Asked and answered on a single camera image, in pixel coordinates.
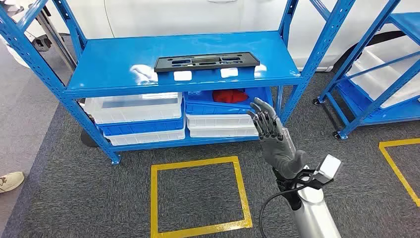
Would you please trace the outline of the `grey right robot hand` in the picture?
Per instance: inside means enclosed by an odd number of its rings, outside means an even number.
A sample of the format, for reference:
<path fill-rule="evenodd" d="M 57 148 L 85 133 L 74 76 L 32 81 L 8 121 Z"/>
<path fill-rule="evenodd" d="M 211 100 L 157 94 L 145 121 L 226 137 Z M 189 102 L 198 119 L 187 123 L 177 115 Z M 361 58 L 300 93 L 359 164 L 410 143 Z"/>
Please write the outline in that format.
<path fill-rule="evenodd" d="M 258 132 L 264 160 L 284 178 L 294 178 L 307 165 L 308 155 L 296 150 L 288 129 L 270 104 L 255 97 L 250 106 L 247 114 Z"/>

